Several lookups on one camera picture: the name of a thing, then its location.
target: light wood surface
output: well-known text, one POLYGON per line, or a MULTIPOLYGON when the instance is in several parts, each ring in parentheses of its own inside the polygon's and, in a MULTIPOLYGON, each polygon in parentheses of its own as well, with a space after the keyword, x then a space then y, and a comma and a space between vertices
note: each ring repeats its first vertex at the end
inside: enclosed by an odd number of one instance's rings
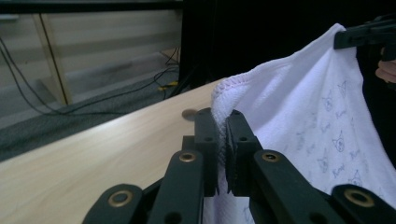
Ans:
POLYGON ((181 113, 210 107, 217 83, 0 163, 0 223, 81 223, 106 189, 160 179, 194 135, 181 113))

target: cabinet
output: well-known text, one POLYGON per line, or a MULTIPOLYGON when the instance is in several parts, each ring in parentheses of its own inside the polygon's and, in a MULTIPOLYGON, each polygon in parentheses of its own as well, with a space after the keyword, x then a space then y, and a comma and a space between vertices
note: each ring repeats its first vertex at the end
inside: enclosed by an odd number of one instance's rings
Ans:
MULTIPOLYGON (((67 73, 179 47, 181 14, 176 9, 21 14, 0 21, 0 36, 26 78, 41 80, 69 105, 67 73)), ((0 87, 13 83, 0 60, 0 87)))

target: towel pattern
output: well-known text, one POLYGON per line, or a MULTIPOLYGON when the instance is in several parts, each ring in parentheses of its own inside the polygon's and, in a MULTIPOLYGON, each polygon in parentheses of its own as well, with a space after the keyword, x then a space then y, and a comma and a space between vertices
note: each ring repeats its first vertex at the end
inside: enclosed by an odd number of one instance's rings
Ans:
MULTIPOLYGON (((313 187, 330 194, 353 184, 396 207, 396 172, 361 92, 356 49, 332 48, 342 30, 335 24, 287 58, 222 80, 212 92, 212 115, 224 139, 226 118, 234 109, 244 113, 263 148, 283 153, 313 187)), ((221 193, 205 202, 211 209, 204 223, 254 223, 248 198, 225 193, 222 164, 221 193)))

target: screw hole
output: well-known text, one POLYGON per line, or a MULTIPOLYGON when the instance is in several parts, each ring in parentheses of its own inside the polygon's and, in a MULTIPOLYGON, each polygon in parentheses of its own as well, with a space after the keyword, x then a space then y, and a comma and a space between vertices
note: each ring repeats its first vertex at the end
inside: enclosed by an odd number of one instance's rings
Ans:
POLYGON ((123 207, 125 204, 129 203, 133 198, 133 194, 129 190, 119 190, 113 193, 108 198, 108 203, 112 207, 123 207))
POLYGON ((262 154, 262 159, 265 161, 272 161, 272 162, 279 161, 279 157, 271 152, 264 152, 262 154))
POLYGON ((346 189, 345 197, 352 203, 361 207, 372 207, 375 205, 373 198, 358 189, 346 189))
POLYGON ((184 162, 195 161, 195 155, 192 153, 183 153, 178 158, 184 162))

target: floor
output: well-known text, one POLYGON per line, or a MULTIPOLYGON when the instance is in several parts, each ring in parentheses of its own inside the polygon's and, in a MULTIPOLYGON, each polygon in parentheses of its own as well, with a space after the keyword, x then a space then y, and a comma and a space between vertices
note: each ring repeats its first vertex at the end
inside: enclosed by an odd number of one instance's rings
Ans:
MULTIPOLYGON (((177 67, 176 52, 178 49, 169 49, 132 58, 126 62, 105 64, 101 67, 66 74, 73 102, 78 103, 154 77, 170 66, 177 67)), ((50 108, 59 109, 64 106, 55 100, 39 80, 30 81, 28 84, 50 108)), ((40 113, 37 110, 49 112, 49 109, 35 97, 25 83, 19 85, 20 88, 15 84, 0 89, 0 129, 39 116, 40 113)))

